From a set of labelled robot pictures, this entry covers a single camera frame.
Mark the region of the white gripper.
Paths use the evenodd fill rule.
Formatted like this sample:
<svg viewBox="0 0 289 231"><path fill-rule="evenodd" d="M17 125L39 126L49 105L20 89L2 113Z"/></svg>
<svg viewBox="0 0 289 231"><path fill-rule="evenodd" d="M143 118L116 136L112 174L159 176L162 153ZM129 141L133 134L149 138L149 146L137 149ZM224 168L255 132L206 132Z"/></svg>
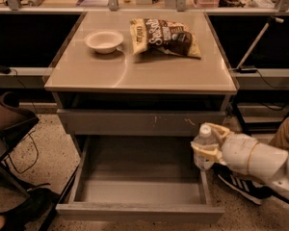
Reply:
<svg viewBox="0 0 289 231"><path fill-rule="evenodd" d="M219 124L206 122L218 141L213 144L191 142L194 161L197 165L206 160L226 165L235 172L253 176L261 181L274 181L286 172L289 153L260 142L245 134L234 134L232 130Z"/></svg>

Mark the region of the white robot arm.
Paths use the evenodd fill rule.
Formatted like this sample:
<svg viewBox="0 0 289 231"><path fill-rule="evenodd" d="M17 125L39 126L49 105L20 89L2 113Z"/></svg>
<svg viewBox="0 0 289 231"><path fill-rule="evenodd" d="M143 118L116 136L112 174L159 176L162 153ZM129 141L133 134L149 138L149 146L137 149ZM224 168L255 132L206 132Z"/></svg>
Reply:
<svg viewBox="0 0 289 231"><path fill-rule="evenodd" d="M199 169L212 168L228 187L254 203L273 195L289 204L288 151L213 123L200 126L191 147Z"/></svg>

